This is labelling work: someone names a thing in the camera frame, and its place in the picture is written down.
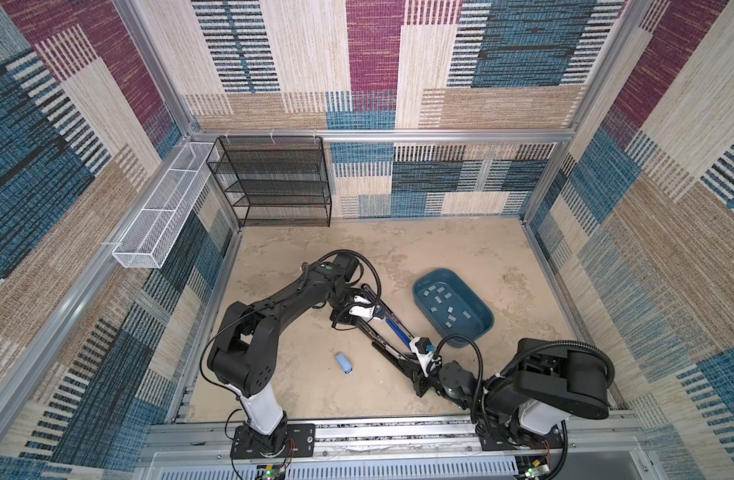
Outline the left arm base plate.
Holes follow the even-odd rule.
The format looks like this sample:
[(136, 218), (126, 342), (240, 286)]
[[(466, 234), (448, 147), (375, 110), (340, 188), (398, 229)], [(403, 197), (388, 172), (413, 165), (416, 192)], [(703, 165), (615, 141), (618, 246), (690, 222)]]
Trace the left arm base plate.
[(230, 458), (309, 458), (313, 456), (315, 439), (316, 426), (313, 423), (282, 422), (270, 435), (262, 435), (244, 423), (234, 432)]

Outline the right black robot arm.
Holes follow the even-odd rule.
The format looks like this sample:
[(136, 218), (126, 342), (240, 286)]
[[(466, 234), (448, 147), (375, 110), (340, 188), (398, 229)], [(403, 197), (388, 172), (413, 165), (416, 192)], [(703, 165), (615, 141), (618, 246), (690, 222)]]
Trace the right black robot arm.
[(461, 334), (432, 344), (426, 337), (409, 343), (399, 368), (418, 396), (433, 390), (468, 412), (485, 451), (563, 448), (570, 417), (604, 420), (610, 413), (608, 389), (615, 366), (597, 347), (576, 341), (523, 338), (514, 357), (492, 376), (484, 373), (481, 349), (475, 348), (476, 370), (444, 361), (444, 346)]

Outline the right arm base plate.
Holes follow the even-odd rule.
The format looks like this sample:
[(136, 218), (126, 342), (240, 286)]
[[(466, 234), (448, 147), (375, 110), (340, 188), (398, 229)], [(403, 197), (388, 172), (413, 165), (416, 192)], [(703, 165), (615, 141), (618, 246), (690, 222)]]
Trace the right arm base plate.
[(519, 449), (543, 450), (561, 449), (564, 438), (558, 426), (554, 426), (546, 435), (540, 435), (521, 427), (511, 428), (503, 424), (487, 427), (481, 422), (475, 427), (484, 451), (508, 451)]

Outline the black stapler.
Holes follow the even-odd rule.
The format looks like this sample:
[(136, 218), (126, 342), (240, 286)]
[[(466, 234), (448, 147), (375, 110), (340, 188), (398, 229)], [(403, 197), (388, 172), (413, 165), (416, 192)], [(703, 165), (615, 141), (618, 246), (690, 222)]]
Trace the black stapler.
[(414, 354), (395, 348), (364, 320), (359, 320), (355, 326), (370, 339), (372, 347), (407, 378), (415, 380), (421, 374), (420, 364)]

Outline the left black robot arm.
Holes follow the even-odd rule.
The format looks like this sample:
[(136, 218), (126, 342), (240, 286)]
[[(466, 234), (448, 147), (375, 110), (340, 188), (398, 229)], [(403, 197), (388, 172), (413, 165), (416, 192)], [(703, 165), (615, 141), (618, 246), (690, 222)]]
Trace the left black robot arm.
[(313, 263), (301, 265), (300, 276), (280, 291), (248, 305), (231, 304), (220, 327), (202, 350), (199, 370), (214, 378), (208, 383), (232, 393), (245, 412), (249, 438), (277, 451), (287, 441), (287, 415), (277, 402), (271, 379), (279, 356), (280, 337), (299, 317), (317, 306), (333, 309), (334, 321), (359, 303), (353, 276), (369, 271), (375, 283), (377, 305), (382, 285), (375, 267), (362, 254), (337, 249)]

